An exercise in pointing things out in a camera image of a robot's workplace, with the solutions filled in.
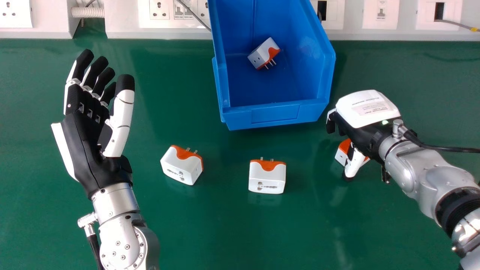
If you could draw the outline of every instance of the robotic arm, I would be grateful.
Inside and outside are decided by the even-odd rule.
[[[115,72],[103,56],[88,67],[93,58],[86,49],[75,60],[65,85],[65,118],[51,125],[69,175],[84,187],[95,210],[80,218],[78,225],[85,230],[99,270],[158,270],[158,239],[140,215],[132,169],[122,155],[132,121],[135,81],[131,75],[120,75],[106,87]]]
[[[347,181],[355,177],[365,157],[377,161],[382,180],[393,179],[452,239],[452,251],[461,258],[459,269],[480,269],[480,187],[470,173],[435,151],[479,149],[424,144],[404,125],[397,107],[375,90],[339,99],[328,113],[327,132],[333,133],[335,125],[352,141],[343,174]]]

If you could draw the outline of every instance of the blue storage box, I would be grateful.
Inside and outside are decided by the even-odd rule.
[[[209,0],[220,118],[229,130],[313,122],[328,104],[335,52],[309,0]],[[247,56],[272,37],[276,66]]]

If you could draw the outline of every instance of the green tabletop surface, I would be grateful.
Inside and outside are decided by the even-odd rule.
[[[452,270],[450,239],[367,163],[354,182],[334,160],[345,139],[315,123],[231,132],[220,121],[212,41],[109,40],[87,21],[72,40],[0,40],[0,269],[95,269],[77,219],[93,210],[66,172],[50,124],[85,48],[136,79],[124,155],[163,270]],[[332,42],[330,97],[377,89],[428,143],[480,147],[480,43]],[[166,177],[172,145],[198,150],[194,186]],[[248,191],[249,161],[287,164],[282,195]],[[445,159],[480,178],[480,156]]]

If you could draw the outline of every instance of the white corrugated tube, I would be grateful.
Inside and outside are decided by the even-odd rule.
[[[74,7],[72,16],[74,18],[105,18],[105,12],[103,8]]]

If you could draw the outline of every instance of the robotic forearm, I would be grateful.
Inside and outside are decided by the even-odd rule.
[[[74,62],[65,85],[65,118],[51,125],[67,172],[83,186],[95,209],[78,225],[85,230],[99,270],[157,270],[158,239],[140,215],[132,169],[122,155],[132,122],[135,81],[120,75],[106,87],[115,72],[103,56],[88,66],[93,58],[85,50]]]
[[[393,179],[452,239],[460,268],[480,269],[480,187],[467,171],[427,149],[404,126],[396,106],[375,90],[341,98],[327,119],[327,131],[352,141],[344,178],[352,180],[365,157],[382,165],[382,180]]]

